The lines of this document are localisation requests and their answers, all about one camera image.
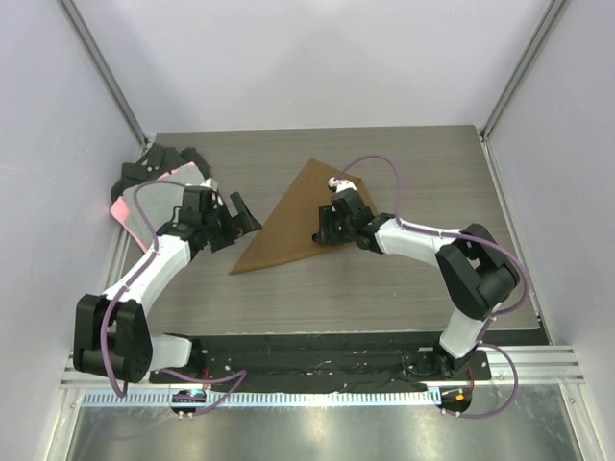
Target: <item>gray wood grain surface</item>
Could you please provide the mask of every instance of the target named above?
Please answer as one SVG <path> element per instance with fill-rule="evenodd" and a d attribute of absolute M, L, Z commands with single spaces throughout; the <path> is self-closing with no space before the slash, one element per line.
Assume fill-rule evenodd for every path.
<path fill-rule="evenodd" d="M 167 133 L 162 145 L 196 147 L 223 195 L 238 190 L 264 222 L 309 158 L 343 167 L 367 154 L 395 159 L 403 176 L 403 217 L 463 228 L 484 224 L 512 248 L 502 210 L 471 126 Z M 380 211 L 393 211 L 395 177 L 381 161 L 362 177 Z M 438 330 L 452 313 L 436 268 L 349 248 L 248 274 L 229 276 L 252 235 L 212 255 L 201 252 L 162 292 L 148 317 L 152 332 L 183 334 Z M 140 257 L 133 244 L 127 267 Z M 517 299 L 520 294 L 513 294 Z M 497 328 L 537 328 L 530 304 Z"/>

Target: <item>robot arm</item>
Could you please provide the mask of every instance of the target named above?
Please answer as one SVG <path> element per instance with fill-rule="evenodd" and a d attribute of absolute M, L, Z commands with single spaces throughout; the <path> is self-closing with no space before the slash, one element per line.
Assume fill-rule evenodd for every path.
<path fill-rule="evenodd" d="M 400 225 L 392 214 L 374 216 L 352 182 L 330 179 L 329 187 L 332 204 L 320 207 L 320 228 L 313 240 L 324 245 L 355 242 L 362 250 L 407 256 L 438 267 L 455 309 L 434 347 L 434 365 L 443 376 L 464 370 L 489 316 L 517 286 L 519 275 L 495 250 L 443 234 L 466 233 L 494 242 L 491 234 L 476 224 L 465 230 L 405 221 Z"/>
<path fill-rule="evenodd" d="M 111 317 L 115 331 L 107 333 L 111 365 L 118 379 L 140 382 L 150 371 L 184 367 L 193 349 L 198 349 L 195 356 L 199 355 L 200 348 L 193 348 L 187 338 L 150 335 L 145 319 L 162 290 L 207 245 L 214 253 L 261 229 L 239 194 L 235 192 L 231 199 L 237 210 L 235 217 L 213 180 L 203 186 L 188 186 L 177 220 L 172 218 L 157 231 L 158 246 L 152 245 L 128 274 L 102 295 L 85 295 L 79 300 L 73 349 L 76 370 L 107 375 L 99 337 L 104 312 L 120 293 Z"/>

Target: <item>metal floor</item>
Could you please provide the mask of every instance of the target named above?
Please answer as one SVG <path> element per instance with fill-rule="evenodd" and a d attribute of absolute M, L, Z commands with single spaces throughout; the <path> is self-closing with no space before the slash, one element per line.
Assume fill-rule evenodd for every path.
<path fill-rule="evenodd" d="M 403 175 L 405 219 L 444 228 L 481 223 L 512 248 L 471 126 L 168 133 L 156 141 L 196 147 L 222 193 L 240 191 L 262 223 L 309 158 L 341 168 L 367 154 L 389 155 Z M 384 162 L 368 160 L 351 172 L 365 180 L 379 211 L 393 211 L 395 177 Z M 150 330 L 194 335 L 441 330 L 451 315 L 437 269 L 354 248 L 229 276 L 251 238 L 215 255 L 199 254 L 161 294 L 148 316 Z M 138 257 L 132 245 L 126 267 Z M 494 327 L 538 323 L 528 304 Z"/>
<path fill-rule="evenodd" d="M 477 387 L 469 413 L 491 411 L 509 393 L 510 386 Z M 582 460 L 556 385 L 522 385 L 515 404 L 487 420 L 456 420 L 433 406 L 221 408 L 131 437 L 169 414 L 82 408 L 67 460 Z M 96 424 L 131 440 L 92 432 Z"/>

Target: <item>white wall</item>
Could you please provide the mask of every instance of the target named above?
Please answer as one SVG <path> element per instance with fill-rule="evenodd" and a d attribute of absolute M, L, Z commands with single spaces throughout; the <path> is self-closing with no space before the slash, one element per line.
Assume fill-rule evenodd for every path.
<path fill-rule="evenodd" d="M 486 121 L 549 0 L 78 0 L 149 133 Z"/>
<path fill-rule="evenodd" d="M 555 339 L 574 346 L 611 452 L 613 17 L 613 2 L 570 2 L 492 142 L 548 326 Z"/>
<path fill-rule="evenodd" d="M 56 2 L 0 15 L 0 459 L 39 461 L 76 301 L 101 289 L 109 190 L 138 146 Z"/>

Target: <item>pink cloth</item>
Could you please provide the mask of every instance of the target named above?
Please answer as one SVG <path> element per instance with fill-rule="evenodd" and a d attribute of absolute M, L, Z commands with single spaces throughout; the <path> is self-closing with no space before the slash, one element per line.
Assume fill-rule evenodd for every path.
<path fill-rule="evenodd" d="M 194 162 L 191 161 L 190 163 L 187 163 L 186 165 L 189 166 L 194 166 Z M 163 173 L 159 178 L 156 179 L 157 180 L 161 180 L 162 178 L 166 178 L 167 176 L 175 173 L 179 168 L 176 168 L 175 170 L 172 170 L 170 173 Z M 145 243 L 143 243 L 143 241 L 141 239 L 139 239 L 132 230 L 130 230 L 127 226 L 126 226 L 126 220 L 128 219 L 128 217 L 131 214 L 131 211 L 128 209 L 128 205 L 126 204 L 126 201 L 124 200 L 124 196 L 120 196 L 113 205 L 111 205 L 111 210 L 110 210 L 111 216 L 113 216 L 115 218 L 115 220 L 122 225 L 122 228 L 124 228 L 135 240 L 136 244 L 140 247 L 140 249 L 145 253 L 147 252 L 147 247 L 145 246 Z"/>

